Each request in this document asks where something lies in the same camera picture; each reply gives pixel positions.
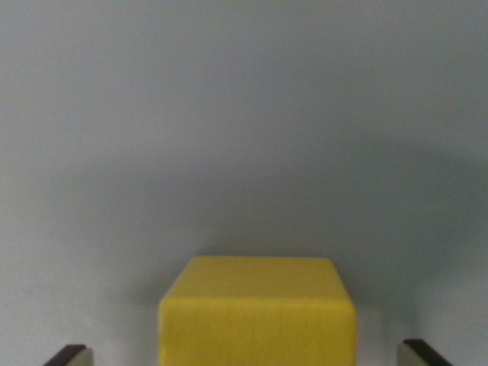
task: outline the block front face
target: block front face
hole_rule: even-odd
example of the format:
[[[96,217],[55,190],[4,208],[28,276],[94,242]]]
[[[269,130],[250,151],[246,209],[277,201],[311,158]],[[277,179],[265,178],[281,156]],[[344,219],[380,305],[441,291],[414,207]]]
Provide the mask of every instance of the block front face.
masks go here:
[[[355,311],[330,261],[197,257],[159,307],[160,366],[352,366]]]

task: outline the white background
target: white background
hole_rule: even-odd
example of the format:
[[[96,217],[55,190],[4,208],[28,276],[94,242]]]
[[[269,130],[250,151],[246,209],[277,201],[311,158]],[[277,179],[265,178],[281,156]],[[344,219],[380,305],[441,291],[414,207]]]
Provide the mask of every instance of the white background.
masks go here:
[[[321,255],[358,365],[488,351],[488,7],[2,2],[0,364],[156,364],[193,255]]]

